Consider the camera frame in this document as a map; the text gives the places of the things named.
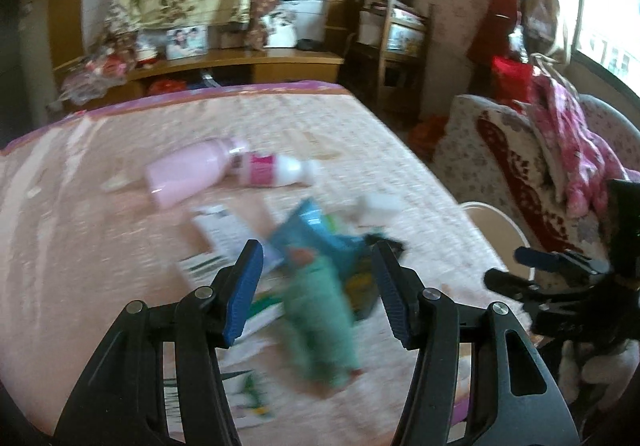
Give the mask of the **pink quilted mattress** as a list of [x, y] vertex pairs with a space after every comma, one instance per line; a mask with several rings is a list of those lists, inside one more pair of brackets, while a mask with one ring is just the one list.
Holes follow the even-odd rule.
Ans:
[[[122, 177], [209, 137], [315, 158], [310, 188], [224, 182], [170, 210]], [[367, 193], [404, 202], [390, 237], [428, 287], [486, 307], [495, 251], [445, 186], [345, 89], [307, 82], [145, 99], [49, 125], [1, 153], [1, 378], [26, 417], [52, 432], [70, 391], [124, 305], [180, 300], [177, 263], [206, 247], [195, 209], [223, 205], [268, 234], [305, 198], [326, 212]]]

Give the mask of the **pink thermos bottle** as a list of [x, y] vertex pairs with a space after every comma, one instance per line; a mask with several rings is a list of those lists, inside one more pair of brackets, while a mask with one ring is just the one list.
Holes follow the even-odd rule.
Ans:
[[144, 178], [154, 205], [168, 209], [217, 184], [249, 149], [238, 137], [212, 137], [149, 163]]

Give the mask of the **wooden chair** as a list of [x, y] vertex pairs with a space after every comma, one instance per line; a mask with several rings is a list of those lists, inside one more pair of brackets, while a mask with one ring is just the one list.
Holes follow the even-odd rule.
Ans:
[[435, 8], [421, 12], [399, 0], [345, 0], [347, 36], [341, 84], [394, 129], [420, 118]]

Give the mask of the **white teapot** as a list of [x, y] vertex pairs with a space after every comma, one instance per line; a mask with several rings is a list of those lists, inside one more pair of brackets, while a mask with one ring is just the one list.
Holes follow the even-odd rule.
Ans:
[[262, 20], [266, 30], [267, 49], [292, 49], [296, 46], [297, 32], [293, 12], [276, 9]]

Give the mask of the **green white paper packet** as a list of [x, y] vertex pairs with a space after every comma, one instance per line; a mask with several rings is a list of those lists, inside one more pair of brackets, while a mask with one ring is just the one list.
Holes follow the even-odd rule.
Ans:
[[[273, 419], [262, 378], [254, 370], [228, 371], [221, 374], [231, 417], [237, 429], [254, 428]], [[163, 381], [164, 403], [168, 432], [177, 437], [183, 434], [176, 375]]]

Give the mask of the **black yellow snack wrapper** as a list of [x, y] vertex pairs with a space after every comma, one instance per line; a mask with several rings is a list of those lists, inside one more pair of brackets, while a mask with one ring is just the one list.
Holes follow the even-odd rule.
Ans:
[[367, 319], [378, 303], [378, 284], [372, 271], [371, 251], [379, 241], [390, 246], [394, 257], [399, 260], [406, 251], [404, 243], [388, 238], [382, 234], [366, 234], [363, 236], [364, 251], [356, 261], [354, 268], [343, 281], [343, 290], [348, 299], [356, 322]]

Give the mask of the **floral covered sofa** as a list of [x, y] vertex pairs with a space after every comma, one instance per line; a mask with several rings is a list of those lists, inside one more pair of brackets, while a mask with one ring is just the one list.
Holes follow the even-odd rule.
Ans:
[[483, 96], [455, 96], [430, 169], [460, 203], [480, 201], [508, 215], [532, 247], [608, 258], [597, 214], [568, 217], [534, 129], [516, 110]]

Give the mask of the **white round trash bin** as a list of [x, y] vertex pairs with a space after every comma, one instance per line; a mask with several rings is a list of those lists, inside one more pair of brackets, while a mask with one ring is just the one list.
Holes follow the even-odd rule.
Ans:
[[518, 225], [505, 213], [487, 203], [466, 201], [460, 207], [497, 253], [506, 266], [506, 271], [532, 281], [535, 276], [533, 267], [520, 264], [514, 258], [516, 249], [529, 247], [529, 242]]

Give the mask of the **white bottle magenta label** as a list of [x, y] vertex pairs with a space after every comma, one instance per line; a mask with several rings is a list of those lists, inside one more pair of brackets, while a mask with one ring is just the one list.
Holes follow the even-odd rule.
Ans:
[[248, 187], [312, 186], [320, 174], [317, 160], [299, 160], [282, 154], [245, 154], [238, 168], [239, 182]]

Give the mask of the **small white tassel ornament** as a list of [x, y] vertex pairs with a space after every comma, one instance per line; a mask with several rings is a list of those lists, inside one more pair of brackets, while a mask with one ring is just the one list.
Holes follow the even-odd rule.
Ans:
[[126, 172], [119, 172], [113, 177], [110, 177], [104, 181], [101, 185], [101, 191], [107, 194], [125, 191], [130, 187], [137, 187], [140, 182], [140, 177], [136, 175], [129, 175]]

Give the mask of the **framed couple photo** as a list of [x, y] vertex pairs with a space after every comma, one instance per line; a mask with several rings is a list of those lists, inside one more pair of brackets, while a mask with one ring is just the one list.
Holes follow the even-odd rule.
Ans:
[[208, 29], [206, 26], [186, 26], [166, 32], [165, 54], [169, 61], [194, 58], [208, 51]]

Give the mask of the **red hanging garment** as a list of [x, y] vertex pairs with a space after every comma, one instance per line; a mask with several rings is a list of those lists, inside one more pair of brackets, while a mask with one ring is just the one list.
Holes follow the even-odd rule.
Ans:
[[491, 95], [491, 63], [495, 56], [506, 56], [509, 51], [509, 35], [520, 16], [520, 0], [489, 0], [483, 19], [466, 51], [466, 58], [473, 65], [468, 93]]

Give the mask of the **blue plastic wrapper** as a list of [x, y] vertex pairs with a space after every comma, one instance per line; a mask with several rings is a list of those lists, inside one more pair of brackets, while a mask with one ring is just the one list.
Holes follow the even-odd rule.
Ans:
[[289, 247], [311, 248], [330, 259], [341, 281], [355, 272], [368, 251], [363, 236], [334, 233], [312, 198], [303, 200], [269, 237], [269, 244], [288, 257]]

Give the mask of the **white snack bag chinese text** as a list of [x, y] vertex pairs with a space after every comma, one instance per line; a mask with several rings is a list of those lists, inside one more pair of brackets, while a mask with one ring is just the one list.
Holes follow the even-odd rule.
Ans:
[[268, 274], [279, 267], [283, 257], [268, 241], [259, 236], [234, 212], [224, 205], [197, 207], [191, 210], [192, 222], [220, 255], [235, 261], [249, 240], [257, 240], [262, 245], [264, 265], [262, 273]]

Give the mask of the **pink floral blanket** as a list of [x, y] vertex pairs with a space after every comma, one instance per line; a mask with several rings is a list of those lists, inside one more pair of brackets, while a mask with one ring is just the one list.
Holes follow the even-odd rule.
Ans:
[[569, 218], [590, 211], [602, 217], [608, 181], [639, 180], [639, 172], [624, 167], [611, 145], [589, 129], [578, 99], [559, 81], [533, 76], [524, 108], [547, 160], [555, 200], [564, 203]]

